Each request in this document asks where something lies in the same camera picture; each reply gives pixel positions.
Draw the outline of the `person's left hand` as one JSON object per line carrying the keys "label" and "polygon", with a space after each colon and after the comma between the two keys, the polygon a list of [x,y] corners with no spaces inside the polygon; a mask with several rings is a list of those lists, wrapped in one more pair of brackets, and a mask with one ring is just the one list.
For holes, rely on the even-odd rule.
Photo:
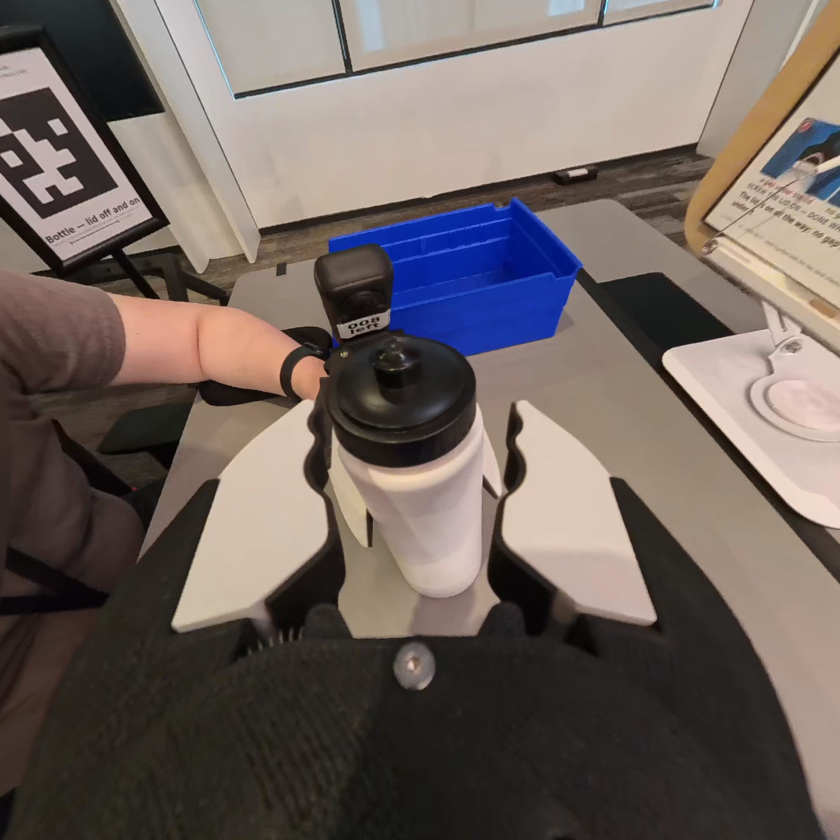
{"label": "person's left hand", "polygon": [[324,362],[309,355],[298,361],[290,375],[290,388],[301,401],[318,399],[322,380],[328,377]]}

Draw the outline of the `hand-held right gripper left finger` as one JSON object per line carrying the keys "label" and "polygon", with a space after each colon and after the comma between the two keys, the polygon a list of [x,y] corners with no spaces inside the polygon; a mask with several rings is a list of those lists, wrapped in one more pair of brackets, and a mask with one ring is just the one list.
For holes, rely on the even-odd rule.
{"label": "hand-held right gripper left finger", "polygon": [[265,640],[288,640],[313,607],[338,604],[345,562],[324,490],[327,436],[317,404],[300,402],[223,470],[173,631],[246,620]]}

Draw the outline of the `black bottle lid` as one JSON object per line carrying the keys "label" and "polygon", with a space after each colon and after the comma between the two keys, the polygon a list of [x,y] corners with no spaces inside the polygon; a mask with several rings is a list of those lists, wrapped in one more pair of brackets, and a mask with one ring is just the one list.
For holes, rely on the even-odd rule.
{"label": "black bottle lid", "polygon": [[336,348],[324,409],[350,455],[369,466],[408,468],[440,459],[469,434],[476,375],[445,343],[371,333]]}

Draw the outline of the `white plastic bottle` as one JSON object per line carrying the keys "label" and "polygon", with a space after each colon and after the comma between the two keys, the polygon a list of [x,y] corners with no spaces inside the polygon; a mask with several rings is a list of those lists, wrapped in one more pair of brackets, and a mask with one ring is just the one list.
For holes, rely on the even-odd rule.
{"label": "white plastic bottle", "polygon": [[337,453],[364,499],[373,525],[420,595],[448,598],[467,590],[482,564],[480,408],[452,451],[425,465],[368,465],[332,435]]}

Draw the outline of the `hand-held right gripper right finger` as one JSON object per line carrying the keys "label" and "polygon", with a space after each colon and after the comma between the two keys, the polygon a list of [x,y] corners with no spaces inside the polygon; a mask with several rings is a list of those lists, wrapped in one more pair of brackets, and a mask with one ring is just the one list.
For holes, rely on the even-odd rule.
{"label": "hand-held right gripper right finger", "polygon": [[562,614],[650,628],[657,613],[612,477],[597,457],[530,402],[510,407],[504,491],[487,577],[500,602],[541,635]]}

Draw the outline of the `framed marker poster easel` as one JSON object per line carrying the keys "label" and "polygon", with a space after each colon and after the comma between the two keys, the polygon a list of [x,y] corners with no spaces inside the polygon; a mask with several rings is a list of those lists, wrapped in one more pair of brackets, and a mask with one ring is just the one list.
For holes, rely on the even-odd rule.
{"label": "framed marker poster easel", "polygon": [[159,299],[125,248],[170,222],[129,156],[42,27],[3,26],[1,59],[3,221],[51,277]]}

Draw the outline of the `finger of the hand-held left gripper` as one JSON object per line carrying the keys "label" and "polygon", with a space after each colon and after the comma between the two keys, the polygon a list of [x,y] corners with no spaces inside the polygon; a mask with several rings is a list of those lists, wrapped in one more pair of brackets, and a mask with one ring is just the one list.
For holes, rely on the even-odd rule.
{"label": "finger of the hand-held left gripper", "polygon": [[364,499],[337,453],[331,453],[330,481],[343,518],[363,547],[372,546],[373,521]]}
{"label": "finger of the hand-held left gripper", "polygon": [[482,419],[481,472],[482,486],[485,492],[493,499],[501,499],[503,496],[503,481],[484,419]]}

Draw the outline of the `black wristband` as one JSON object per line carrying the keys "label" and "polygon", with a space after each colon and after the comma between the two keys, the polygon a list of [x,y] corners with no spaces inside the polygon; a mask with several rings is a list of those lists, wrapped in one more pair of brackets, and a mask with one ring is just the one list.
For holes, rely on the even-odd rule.
{"label": "black wristband", "polygon": [[298,364],[307,359],[314,359],[324,364],[329,358],[325,350],[317,349],[309,344],[302,344],[289,352],[280,367],[279,384],[281,393],[294,403],[301,403],[311,399],[309,396],[301,396],[295,391],[292,377]]}

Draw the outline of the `person's brown grey shirt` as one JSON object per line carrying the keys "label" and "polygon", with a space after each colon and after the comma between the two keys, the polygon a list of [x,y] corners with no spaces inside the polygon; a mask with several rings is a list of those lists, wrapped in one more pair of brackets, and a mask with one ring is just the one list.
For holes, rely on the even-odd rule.
{"label": "person's brown grey shirt", "polygon": [[[131,505],[94,489],[31,397],[109,385],[125,355],[119,312],[102,290],[2,271],[2,544],[100,592],[138,559]],[[26,772],[47,708],[92,611],[3,616],[2,795]]]}

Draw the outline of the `blue plastic bin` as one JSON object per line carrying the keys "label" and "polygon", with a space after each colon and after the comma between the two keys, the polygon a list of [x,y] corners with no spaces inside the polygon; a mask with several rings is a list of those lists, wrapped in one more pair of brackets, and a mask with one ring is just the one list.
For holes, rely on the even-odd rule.
{"label": "blue plastic bin", "polygon": [[392,262],[392,328],[465,356],[554,336],[582,268],[517,198],[334,237],[329,252],[368,244]]}

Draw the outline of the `large window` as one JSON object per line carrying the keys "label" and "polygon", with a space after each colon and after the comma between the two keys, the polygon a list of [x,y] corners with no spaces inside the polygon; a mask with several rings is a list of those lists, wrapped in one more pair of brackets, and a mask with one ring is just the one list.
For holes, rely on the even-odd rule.
{"label": "large window", "polygon": [[199,1],[235,98],[714,7],[702,1]]}

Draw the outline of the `instruction board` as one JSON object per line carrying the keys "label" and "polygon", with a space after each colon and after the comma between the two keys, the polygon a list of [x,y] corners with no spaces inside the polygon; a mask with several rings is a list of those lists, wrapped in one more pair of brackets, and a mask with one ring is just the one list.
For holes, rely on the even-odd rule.
{"label": "instruction board", "polygon": [[838,329],[838,2],[748,112],[691,199],[689,248],[803,322]]}

